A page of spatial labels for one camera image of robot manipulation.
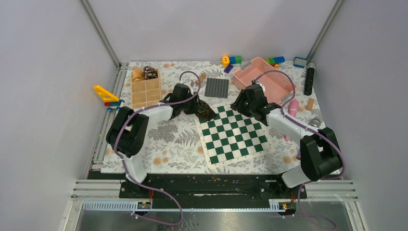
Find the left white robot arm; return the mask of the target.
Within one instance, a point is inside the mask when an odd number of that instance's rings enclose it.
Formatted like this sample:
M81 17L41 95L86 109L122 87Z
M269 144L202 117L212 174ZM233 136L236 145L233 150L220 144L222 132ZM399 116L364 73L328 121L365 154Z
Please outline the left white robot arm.
M138 198L149 193L149 185L145 182L147 171L142 163L145 151L147 130L162 121L171 120L182 112L187 115L202 112L198 91L184 84L176 84L158 104L141 109L131 109L123 106L111 124L106 142L111 145L121 159L126 178L132 181L131 192Z

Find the black key-patterned necktie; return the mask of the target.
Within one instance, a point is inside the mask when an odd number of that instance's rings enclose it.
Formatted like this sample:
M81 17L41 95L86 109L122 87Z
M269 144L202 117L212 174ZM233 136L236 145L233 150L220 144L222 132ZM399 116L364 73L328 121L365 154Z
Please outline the black key-patterned necktie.
M211 121L216 118L217 114L206 102L200 100L200 106L200 111L195 114L199 119Z

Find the wooden compartment box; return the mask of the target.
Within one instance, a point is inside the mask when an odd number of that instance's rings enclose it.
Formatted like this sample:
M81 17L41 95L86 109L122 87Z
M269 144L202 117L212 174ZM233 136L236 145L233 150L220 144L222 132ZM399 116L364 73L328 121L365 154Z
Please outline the wooden compartment box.
M162 85L159 69L155 68L158 78L132 82L131 80L131 108L139 109L155 105L162 100ZM134 66L132 70L143 70Z

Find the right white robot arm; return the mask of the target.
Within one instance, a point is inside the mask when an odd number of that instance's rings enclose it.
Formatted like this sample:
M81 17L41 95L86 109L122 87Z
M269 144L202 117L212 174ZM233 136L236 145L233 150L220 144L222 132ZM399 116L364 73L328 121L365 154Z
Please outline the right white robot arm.
M295 186L318 181L344 168L333 130L313 128L286 114L280 105L268 103L260 85L252 84L241 90L230 107L244 116L253 117L265 126L278 130L299 145L301 164L282 174L282 181L276 185L278 196L288 198L295 192Z

